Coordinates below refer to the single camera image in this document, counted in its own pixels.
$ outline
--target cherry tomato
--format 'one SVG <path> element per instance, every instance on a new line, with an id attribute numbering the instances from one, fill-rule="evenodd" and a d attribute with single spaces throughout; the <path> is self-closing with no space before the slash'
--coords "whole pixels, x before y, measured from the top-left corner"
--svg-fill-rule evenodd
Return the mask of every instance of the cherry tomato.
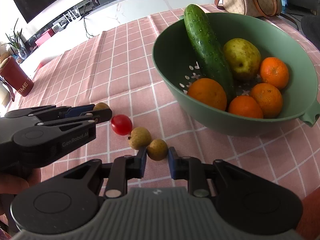
<path id="1" fill-rule="evenodd" d="M 132 122 L 124 114 L 117 114 L 111 119 L 111 127 L 116 134 L 127 135 L 132 131 Z"/>

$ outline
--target red cup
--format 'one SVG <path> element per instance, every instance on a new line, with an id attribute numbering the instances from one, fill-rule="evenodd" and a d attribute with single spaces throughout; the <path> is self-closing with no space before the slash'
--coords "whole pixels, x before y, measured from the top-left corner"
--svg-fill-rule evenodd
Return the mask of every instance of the red cup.
<path id="1" fill-rule="evenodd" d="M 34 85 L 33 81 L 25 74 L 12 56 L 0 69 L 0 76 L 23 97 L 30 93 Z"/>

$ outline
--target pink box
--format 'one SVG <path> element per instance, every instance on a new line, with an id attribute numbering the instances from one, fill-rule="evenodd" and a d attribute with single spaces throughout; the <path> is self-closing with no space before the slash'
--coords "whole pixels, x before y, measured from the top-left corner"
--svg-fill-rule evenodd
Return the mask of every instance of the pink box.
<path id="1" fill-rule="evenodd" d="M 38 47 L 40 47 L 40 45 L 42 45 L 45 41 L 50 39 L 53 35 L 54 35 L 53 29 L 47 30 L 45 33 L 41 35 L 39 39 L 36 40 L 36 44 L 38 45 Z"/>

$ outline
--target orange fruit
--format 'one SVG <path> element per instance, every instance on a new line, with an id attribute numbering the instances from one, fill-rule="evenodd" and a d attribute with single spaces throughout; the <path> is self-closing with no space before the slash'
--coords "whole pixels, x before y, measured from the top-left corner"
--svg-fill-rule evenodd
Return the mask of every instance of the orange fruit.
<path id="1" fill-rule="evenodd" d="M 250 96 L 238 96 L 234 98 L 229 105 L 228 112 L 246 117 L 263 118 L 260 106 Z"/>
<path id="2" fill-rule="evenodd" d="M 283 89 L 289 82 L 287 65 L 276 57 L 265 58 L 260 65 L 262 82 Z"/>
<path id="3" fill-rule="evenodd" d="M 214 108 L 225 111 L 227 95 L 222 86 L 213 79 L 200 78 L 189 87 L 188 96 Z"/>
<path id="4" fill-rule="evenodd" d="M 264 118 L 275 118 L 281 112 L 282 95 L 275 86 L 267 83 L 257 84 L 252 88 L 250 96 L 257 101 Z"/>

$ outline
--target green cucumber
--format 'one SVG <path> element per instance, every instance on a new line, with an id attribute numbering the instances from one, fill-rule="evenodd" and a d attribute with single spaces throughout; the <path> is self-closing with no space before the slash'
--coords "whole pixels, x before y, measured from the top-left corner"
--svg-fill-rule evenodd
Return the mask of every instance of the green cucumber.
<path id="1" fill-rule="evenodd" d="M 232 73 L 207 15 L 199 6 L 190 4 L 184 11 L 184 24 L 202 76 L 217 81 L 230 103 L 236 97 Z"/>

